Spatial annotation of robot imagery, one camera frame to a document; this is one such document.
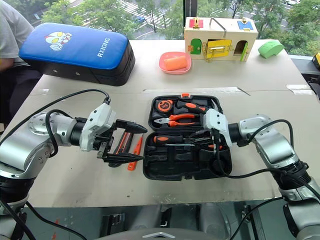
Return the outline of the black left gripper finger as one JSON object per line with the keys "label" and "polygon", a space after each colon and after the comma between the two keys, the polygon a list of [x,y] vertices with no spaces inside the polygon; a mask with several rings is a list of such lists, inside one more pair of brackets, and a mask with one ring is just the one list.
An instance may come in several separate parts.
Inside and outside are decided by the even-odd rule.
{"label": "black left gripper finger", "polygon": [[148,130],[140,124],[137,124],[132,121],[122,120],[122,119],[117,119],[115,121],[115,126],[117,128],[125,129],[127,133],[145,134],[148,132]]}
{"label": "black left gripper finger", "polygon": [[97,156],[98,159],[102,159],[104,163],[117,163],[126,164],[143,160],[144,157],[132,153],[122,154],[107,154],[105,156]]}

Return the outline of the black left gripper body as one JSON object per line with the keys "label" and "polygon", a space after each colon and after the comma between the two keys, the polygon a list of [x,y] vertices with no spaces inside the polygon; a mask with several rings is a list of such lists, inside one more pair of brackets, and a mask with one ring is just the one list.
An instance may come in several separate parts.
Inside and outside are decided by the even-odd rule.
{"label": "black left gripper body", "polygon": [[116,129],[116,123],[113,123],[108,130],[95,134],[93,149],[97,151],[96,157],[98,159],[108,158],[108,152],[111,150],[114,141],[113,133]]}

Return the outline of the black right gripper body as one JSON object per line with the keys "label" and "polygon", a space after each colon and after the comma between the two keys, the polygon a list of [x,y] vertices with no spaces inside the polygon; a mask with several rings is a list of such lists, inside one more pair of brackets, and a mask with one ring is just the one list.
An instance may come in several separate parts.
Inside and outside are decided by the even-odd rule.
{"label": "black right gripper body", "polygon": [[215,144],[212,139],[211,133],[208,130],[199,130],[197,132],[197,137],[196,137],[196,145],[199,148],[209,150],[209,151],[214,151],[215,150]]}

